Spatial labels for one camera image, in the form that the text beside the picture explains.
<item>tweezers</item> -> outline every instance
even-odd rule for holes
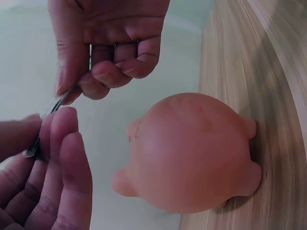
[[[70,93],[70,91],[71,89],[68,90],[66,93],[62,94],[61,96],[53,96],[45,112],[40,115],[41,119],[44,119],[49,114],[57,111],[62,105],[66,96]],[[23,157],[24,158],[35,157],[39,153],[39,151],[40,151],[40,141],[39,141],[39,136],[37,136],[33,141],[31,147],[27,151],[23,152]]]

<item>knuckle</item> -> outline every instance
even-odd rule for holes
[[[8,181],[10,181],[12,184],[14,184],[18,190],[21,191],[23,189],[24,185],[20,182],[17,175],[12,170],[3,169],[3,170],[1,170],[1,173],[3,173],[4,176],[8,179]]]
[[[85,230],[81,227],[72,224],[67,218],[59,215],[56,222],[53,225],[52,230]]]
[[[44,212],[53,217],[58,214],[59,206],[46,196],[41,196],[37,206]]]
[[[40,199],[41,191],[37,189],[33,184],[26,183],[24,186],[24,194],[31,201],[37,203]]]

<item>wooden surface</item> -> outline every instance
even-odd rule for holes
[[[200,92],[255,118],[253,197],[183,215],[180,230],[307,230],[307,0],[216,0]]]

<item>pink piggy bank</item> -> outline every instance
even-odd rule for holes
[[[167,97],[128,126],[130,161],[113,175],[112,188],[171,213],[201,212],[250,196],[261,181],[249,152],[256,131],[254,120],[210,96]]]

